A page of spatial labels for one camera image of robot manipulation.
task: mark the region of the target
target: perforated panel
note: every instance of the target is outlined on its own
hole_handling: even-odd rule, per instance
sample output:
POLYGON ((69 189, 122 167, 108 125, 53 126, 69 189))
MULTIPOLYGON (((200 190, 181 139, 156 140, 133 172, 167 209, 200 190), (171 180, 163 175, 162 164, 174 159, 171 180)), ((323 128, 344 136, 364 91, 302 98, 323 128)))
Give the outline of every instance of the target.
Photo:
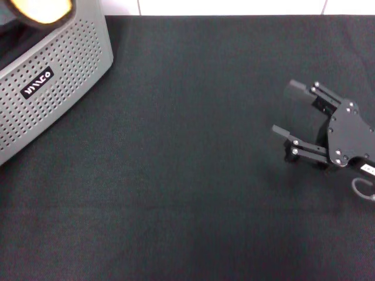
POLYGON ((74 20, 0 79, 0 165, 69 109, 112 62, 100 2, 77 4, 74 20), (21 90, 46 67, 54 76, 26 99, 21 90))

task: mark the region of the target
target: white label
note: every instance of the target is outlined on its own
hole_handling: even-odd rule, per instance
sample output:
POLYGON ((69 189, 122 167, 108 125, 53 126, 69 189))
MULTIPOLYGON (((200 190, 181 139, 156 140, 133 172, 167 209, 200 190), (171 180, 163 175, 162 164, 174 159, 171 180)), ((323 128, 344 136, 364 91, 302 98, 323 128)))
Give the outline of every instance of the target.
POLYGON ((375 168, 370 166, 370 165, 367 165, 367 164, 363 165, 361 167, 361 170, 363 170, 365 172, 368 172, 368 173, 372 174, 373 176, 375 176, 375 168))

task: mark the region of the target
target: white tile wall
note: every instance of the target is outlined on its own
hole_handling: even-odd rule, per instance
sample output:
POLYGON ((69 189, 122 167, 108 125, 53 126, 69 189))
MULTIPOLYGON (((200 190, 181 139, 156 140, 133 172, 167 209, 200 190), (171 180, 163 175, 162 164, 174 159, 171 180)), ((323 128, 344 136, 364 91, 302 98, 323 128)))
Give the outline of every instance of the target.
MULTIPOLYGON (((139 15, 137 0, 102 0, 106 15, 139 15)), ((142 15, 318 15, 325 0, 139 0, 142 15)), ((375 0, 328 0, 325 15, 375 15, 375 0)))

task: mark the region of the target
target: light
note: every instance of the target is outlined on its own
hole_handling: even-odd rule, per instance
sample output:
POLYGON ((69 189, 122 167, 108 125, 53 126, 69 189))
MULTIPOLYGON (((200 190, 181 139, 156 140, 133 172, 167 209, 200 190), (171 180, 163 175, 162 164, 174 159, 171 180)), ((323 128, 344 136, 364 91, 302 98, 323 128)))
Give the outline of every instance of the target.
POLYGON ((8 0, 21 15, 40 25, 50 25, 67 16, 73 0, 8 0))

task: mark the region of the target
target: gray perforated box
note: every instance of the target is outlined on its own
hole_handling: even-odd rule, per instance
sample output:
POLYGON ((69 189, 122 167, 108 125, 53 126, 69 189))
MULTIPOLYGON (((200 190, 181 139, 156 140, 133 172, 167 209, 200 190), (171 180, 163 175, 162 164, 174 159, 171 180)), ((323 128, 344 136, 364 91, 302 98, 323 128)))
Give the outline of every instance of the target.
POLYGON ((0 71, 0 165, 64 114, 113 62, 101 1, 76 4, 64 26, 0 71))

